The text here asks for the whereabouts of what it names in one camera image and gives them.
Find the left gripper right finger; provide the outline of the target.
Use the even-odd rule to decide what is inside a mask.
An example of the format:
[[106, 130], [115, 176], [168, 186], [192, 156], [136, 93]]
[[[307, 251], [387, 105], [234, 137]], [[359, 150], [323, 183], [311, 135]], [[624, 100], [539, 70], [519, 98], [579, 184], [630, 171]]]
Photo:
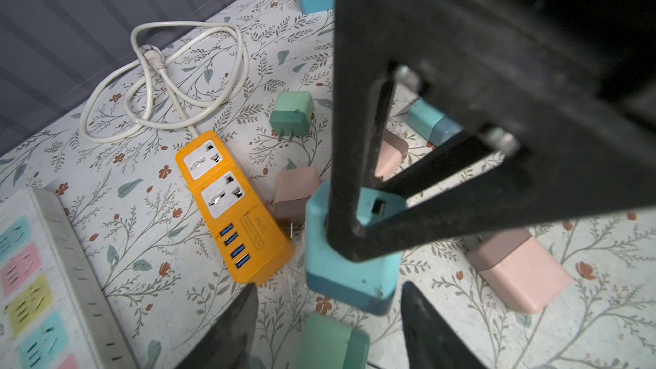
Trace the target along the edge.
[[412, 281], [402, 286], [401, 317], [410, 368], [485, 368]]

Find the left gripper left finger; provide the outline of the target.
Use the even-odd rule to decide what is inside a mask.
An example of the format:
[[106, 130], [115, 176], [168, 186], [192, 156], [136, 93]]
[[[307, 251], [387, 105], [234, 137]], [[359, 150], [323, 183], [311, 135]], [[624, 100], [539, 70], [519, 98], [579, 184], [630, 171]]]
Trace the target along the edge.
[[249, 368], [257, 309], [257, 287], [247, 284], [177, 368]]

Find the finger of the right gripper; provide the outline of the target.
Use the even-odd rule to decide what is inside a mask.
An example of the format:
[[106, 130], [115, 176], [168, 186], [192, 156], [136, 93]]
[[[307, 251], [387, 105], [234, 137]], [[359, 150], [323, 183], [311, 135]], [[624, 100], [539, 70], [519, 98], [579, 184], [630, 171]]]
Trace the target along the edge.
[[[336, 0], [327, 239], [368, 261], [655, 203], [655, 0]], [[375, 176], [396, 85], [462, 127]]]

